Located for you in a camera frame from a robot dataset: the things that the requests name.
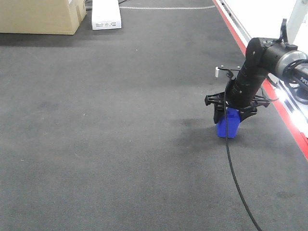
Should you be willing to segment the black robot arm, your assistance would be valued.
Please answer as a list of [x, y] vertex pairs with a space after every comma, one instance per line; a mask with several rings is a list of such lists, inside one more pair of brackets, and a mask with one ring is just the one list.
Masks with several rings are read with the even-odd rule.
[[214, 105], [214, 123], [224, 116], [225, 107], [238, 110], [241, 121], [255, 115], [258, 106], [268, 107], [269, 100], [257, 92], [269, 74], [283, 81], [298, 102], [308, 103], [308, 56], [289, 43], [286, 19], [278, 39], [252, 38], [237, 76], [228, 69], [226, 89], [205, 97], [206, 105]]

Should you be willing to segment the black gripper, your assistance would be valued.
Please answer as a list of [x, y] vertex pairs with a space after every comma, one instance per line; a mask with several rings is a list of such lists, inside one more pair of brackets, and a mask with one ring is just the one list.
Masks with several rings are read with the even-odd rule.
[[225, 107], [233, 108], [239, 111], [240, 122], [257, 114], [257, 108], [260, 106], [268, 107], [269, 100], [261, 96], [254, 96], [247, 98], [242, 95], [231, 96], [224, 92], [214, 95], [205, 96], [206, 106], [214, 105], [214, 123], [217, 124], [225, 116]]

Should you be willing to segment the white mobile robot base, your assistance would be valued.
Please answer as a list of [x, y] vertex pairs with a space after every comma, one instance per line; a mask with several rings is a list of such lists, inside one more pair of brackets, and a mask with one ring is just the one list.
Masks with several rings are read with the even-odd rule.
[[[244, 45], [255, 37], [278, 38], [282, 20], [287, 20], [289, 42], [308, 52], [308, 2], [306, 0], [222, 0], [221, 5], [228, 14]], [[286, 85], [274, 75], [269, 76], [277, 84], [274, 91], [292, 120], [304, 135], [308, 134], [308, 107], [291, 97]]]

